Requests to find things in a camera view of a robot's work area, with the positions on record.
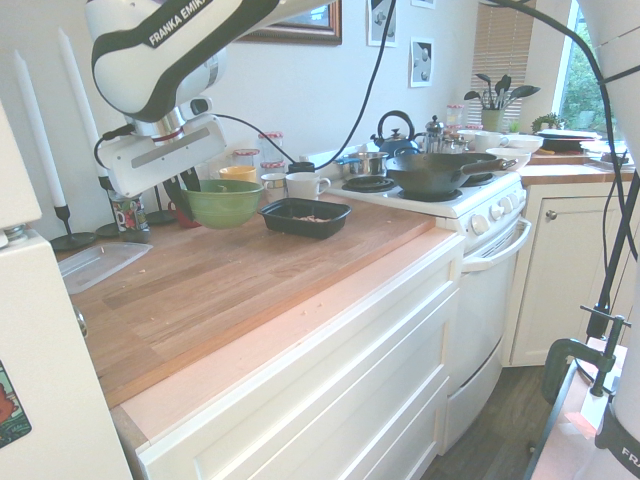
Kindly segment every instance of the stovetop burner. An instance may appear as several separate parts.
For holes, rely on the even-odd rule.
[[[395,186],[395,182],[390,178],[370,176],[352,178],[342,186],[342,189],[351,192],[378,193],[392,190]]]
[[[478,175],[471,175],[469,179],[462,184],[463,187],[480,187],[482,185],[488,185],[496,179],[493,173],[482,173]]]
[[[441,195],[429,195],[420,193],[409,193],[404,190],[398,192],[398,197],[405,200],[417,200],[419,202],[446,202],[448,200],[454,200],[462,195],[460,190],[454,190],[453,192],[443,193]]]

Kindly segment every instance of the window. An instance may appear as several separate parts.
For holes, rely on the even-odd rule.
[[[580,10],[574,27],[573,30],[592,47]],[[569,130],[606,132],[604,107],[596,77],[587,57],[574,42],[571,42],[559,115],[566,120],[565,128]]]
[[[527,5],[535,8],[535,0]],[[495,8],[482,3],[478,4],[478,21],[476,24],[475,50],[471,90],[482,92],[487,86],[475,76],[476,73],[489,75],[495,84],[507,74],[511,77],[511,90],[524,85],[529,59],[529,44],[533,18],[511,8]],[[518,100],[505,110],[505,123],[520,118],[522,101]],[[480,124],[482,106],[478,100],[468,103],[467,122]]]

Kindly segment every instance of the white stove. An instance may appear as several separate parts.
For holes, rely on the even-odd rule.
[[[302,157],[316,165],[332,152]],[[453,393],[449,396],[440,453],[448,450],[473,423],[488,400],[502,370],[501,341],[515,269],[516,254],[527,241],[531,224],[521,212],[527,193],[520,175],[494,174],[486,185],[461,187],[460,196],[442,202],[402,198],[400,187],[378,193],[344,190],[333,165],[321,175],[332,180],[327,192],[387,207],[432,215],[440,228],[466,238],[460,278],[459,307],[450,325]]]
[[[497,174],[486,185],[461,187],[462,195],[442,202],[423,202],[401,197],[398,186],[386,192],[361,193],[343,190],[344,180],[333,181],[328,193],[387,207],[400,208],[437,217],[437,226],[467,237],[466,252],[475,250],[498,236],[525,206],[527,192],[520,175],[514,172]]]

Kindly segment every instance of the window blind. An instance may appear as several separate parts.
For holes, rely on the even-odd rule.
[[[527,3],[535,8],[535,0]],[[524,85],[529,59],[533,17],[511,8],[493,8],[478,4],[476,42],[473,54],[471,90],[482,94],[487,84],[476,77],[484,73],[491,78],[492,89],[504,74],[511,77],[511,90]],[[478,99],[467,103],[467,123],[481,124],[482,106]],[[505,127],[520,118],[522,100],[512,103],[504,113]]]

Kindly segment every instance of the green bowl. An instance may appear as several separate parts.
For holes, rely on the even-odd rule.
[[[253,217],[263,187],[240,180],[201,180],[200,189],[182,191],[196,222],[221,230],[239,227]]]

